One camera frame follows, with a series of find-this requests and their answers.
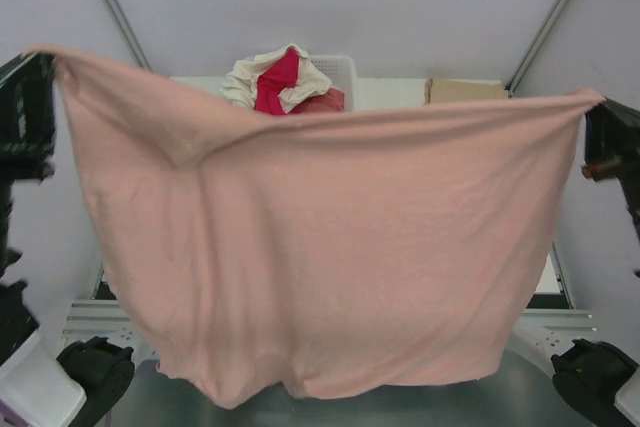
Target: white laundry basket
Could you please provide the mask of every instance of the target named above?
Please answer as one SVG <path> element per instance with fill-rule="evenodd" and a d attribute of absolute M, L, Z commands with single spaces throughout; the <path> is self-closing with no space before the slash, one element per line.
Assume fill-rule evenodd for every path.
<path fill-rule="evenodd" d="M 353 59 L 346 55 L 311 55 L 309 58 L 320 72 L 331 79 L 336 89 L 344 92 L 344 110 L 353 112 L 358 93 L 358 75 Z"/>
<path fill-rule="evenodd" d="M 0 366 L 0 400 L 30 426 L 67 426 L 86 399 L 45 349 L 39 330 Z"/>

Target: red cloth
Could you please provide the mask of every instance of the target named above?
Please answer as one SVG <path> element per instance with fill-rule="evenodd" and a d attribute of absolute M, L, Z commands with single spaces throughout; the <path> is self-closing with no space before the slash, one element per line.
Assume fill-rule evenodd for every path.
<path fill-rule="evenodd" d="M 329 89 L 324 95 L 309 97 L 296 105 L 290 114 L 317 114 L 319 112 L 344 112 L 344 92 Z"/>
<path fill-rule="evenodd" d="M 278 96 L 282 89 L 296 86 L 299 65 L 298 53 L 290 48 L 284 57 L 258 77 L 256 111 L 270 115 L 287 115 L 282 109 Z"/>

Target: cardboard box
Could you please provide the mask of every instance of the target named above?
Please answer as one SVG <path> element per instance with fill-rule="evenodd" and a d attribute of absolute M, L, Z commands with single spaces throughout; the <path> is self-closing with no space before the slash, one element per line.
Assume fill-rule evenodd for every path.
<path fill-rule="evenodd" d="M 425 88 L 427 104 L 507 98 L 509 93 L 501 83 L 487 84 L 435 78 L 427 80 Z"/>

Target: basket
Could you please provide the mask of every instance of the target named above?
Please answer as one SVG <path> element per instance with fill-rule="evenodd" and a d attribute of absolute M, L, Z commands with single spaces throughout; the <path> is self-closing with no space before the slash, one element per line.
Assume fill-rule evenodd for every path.
<path fill-rule="evenodd" d="M 311 55 L 311 63 L 329 77 L 333 86 L 344 92 L 344 110 L 353 112 L 357 102 L 358 75 L 356 65 L 346 55 Z"/>

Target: towel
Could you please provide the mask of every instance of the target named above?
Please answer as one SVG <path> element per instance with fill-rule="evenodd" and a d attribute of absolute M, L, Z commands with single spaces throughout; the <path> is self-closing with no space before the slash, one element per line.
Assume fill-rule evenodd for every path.
<path fill-rule="evenodd" d="M 574 159 L 571 95 L 273 118 L 58 46 L 109 284 L 160 370 L 232 408 L 497 369 Z"/>

